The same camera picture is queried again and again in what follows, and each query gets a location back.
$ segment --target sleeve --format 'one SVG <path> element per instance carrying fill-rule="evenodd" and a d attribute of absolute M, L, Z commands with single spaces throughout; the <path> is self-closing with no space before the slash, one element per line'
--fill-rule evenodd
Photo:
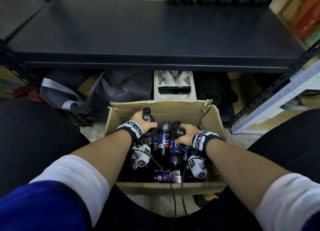
<path fill-rule="evenodd" d="M 264 231 L 320 230 L 320 184 L 300 174 L 278 178 L 255 211 Z"/>
<path fill-rule="evenodd" d="M 30 230 L 89 230 L 98 222 L 109 192 L 107 180 L 89 162 L 63 156 L 0 200 L 0 230 L 12 223 L 22 228 L 32 223 Z"/>

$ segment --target black bottle cap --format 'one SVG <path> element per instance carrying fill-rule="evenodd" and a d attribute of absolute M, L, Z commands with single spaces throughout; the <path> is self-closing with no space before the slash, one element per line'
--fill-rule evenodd
<path fill-rule="evenodd" d="M 144 115 L 150 115 L 151 114 L 150 107 L 144 107 L 142 111 L 143 111 Z"/>
<path fill-rule="evenodd" d="M 178 120 L 174 121 L 174 122 L 172 123 L 172 125 L 171 125 L 171 129 L 172 129 L 173 131 L 177 131 L 177 130 L 180 128 L 180 124 L 181 124 L 180 121 L 178 121 Z"/>

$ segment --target floor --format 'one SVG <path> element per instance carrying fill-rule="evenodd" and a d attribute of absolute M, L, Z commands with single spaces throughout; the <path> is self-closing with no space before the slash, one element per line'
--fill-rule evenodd
<path fill-rule="evenodd" d="M 97 122 L 94 123 L 92 127 L 83 127 L 81 128 L 81 132 L 90 142 L 94 142 L 103 137 L 105 131 L 106 123 L 105 122 Z M 251 144 L 253 144 L 256 140 L 258 140 L 261 135 L 252 135 L 252 134 L 239 134 L 232 135 L 230 130 L 225 129 L 227 142 L 229 144 L 241 147 L 241 148 L 249 148 Z M 129 195 L 131 200 L 133 200 L 138 205 L 150 210 L 154 213 L 165 217 L 173 217 L 174 216 L 174 201 L 171 196 L 143 196 L 143 195 Z M 186 195 L 184 197 L 187 213 L 193 213 L 199 210 L 198 206 L 194 203 L 193 197 L 191 195 Z M 182 199 L 181 196 L 176 197 L 177 203 L 177 217 L 184 216 L 184 211 L 182 207 Z"/>

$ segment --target person's leg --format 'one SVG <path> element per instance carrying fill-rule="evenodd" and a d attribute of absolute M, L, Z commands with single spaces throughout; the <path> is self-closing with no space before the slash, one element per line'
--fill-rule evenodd
<path fill-rule="evenodd" d="M 320 109 L 293 117 L 272 129 L 248 150 L 320 183 Z M 199 230 L 261 230 L 253 214 L 227 186 L 219 198 L 186 217 Z"/>
<path fill-rule="evenodd" d="M 3 100 L 0 117 L 0 198 L 89 144 L 77 126 L 43 103 Z M 168 230 L 171 224 L 172 219 L 140 207 L 114 186 L 95 230 Z"/>

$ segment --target wristband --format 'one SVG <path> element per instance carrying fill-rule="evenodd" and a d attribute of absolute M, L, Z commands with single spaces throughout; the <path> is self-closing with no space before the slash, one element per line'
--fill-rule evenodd
<path fill-rule="evenodd" d="M 135 142 L 138 142 L 138 139 L 142 136 L 143 129 L 141 126 L 134 120 L 129 120 L 122 125 L 118 126 L 117 131 L 119 130 L 126 130 L 129 132 L 131 136 L 131 147 L 134 145 Z"/>
<path fill-rule="evenodd" d="M 192 138 L 193 148 L 197 150 L 197 153 L 201 154 L 201 157 L 203 157 L 205 160 L 209 161 L 210 163 L 211 163 L 211 160 L 207 156 L 206 146 L 208 142 L 212 139 L 222 140 L 222 138 L 219 137 L 218 134 L 210 131 L 200 131 Z"/>

